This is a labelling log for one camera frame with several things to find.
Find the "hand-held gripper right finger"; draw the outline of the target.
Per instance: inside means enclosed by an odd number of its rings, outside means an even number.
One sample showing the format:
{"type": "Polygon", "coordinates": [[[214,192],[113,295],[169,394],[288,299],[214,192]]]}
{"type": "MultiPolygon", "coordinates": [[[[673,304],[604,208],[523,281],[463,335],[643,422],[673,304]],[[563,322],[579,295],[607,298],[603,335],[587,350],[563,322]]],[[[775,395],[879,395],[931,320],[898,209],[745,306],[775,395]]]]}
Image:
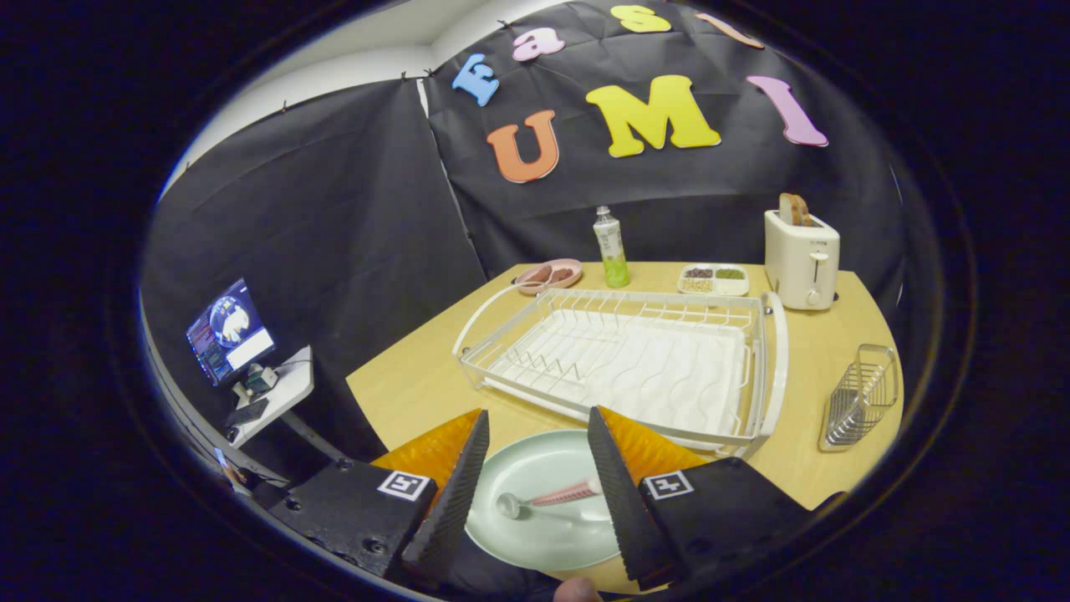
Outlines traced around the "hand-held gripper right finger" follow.
{"type": "Polygon", "coordinates": [[[842,496],[807,509],[740,457],[708,462],[603,406],[588,412],[588,449],[625,571],[642,590],[756,584],[842,496]]]}

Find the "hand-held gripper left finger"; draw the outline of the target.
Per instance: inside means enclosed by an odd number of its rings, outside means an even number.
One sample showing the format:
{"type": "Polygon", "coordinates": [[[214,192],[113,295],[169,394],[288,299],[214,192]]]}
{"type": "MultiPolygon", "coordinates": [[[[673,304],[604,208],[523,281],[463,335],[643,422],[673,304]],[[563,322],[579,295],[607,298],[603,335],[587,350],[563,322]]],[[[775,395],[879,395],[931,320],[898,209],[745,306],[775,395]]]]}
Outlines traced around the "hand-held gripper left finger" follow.
{"type": "Polygon", "coordinates": [[[343,458],[278,489],[270,514],[378,578],[439,583],[465,534],[489,438],[488,412],[469,411],[374,462],[343,458]]]}

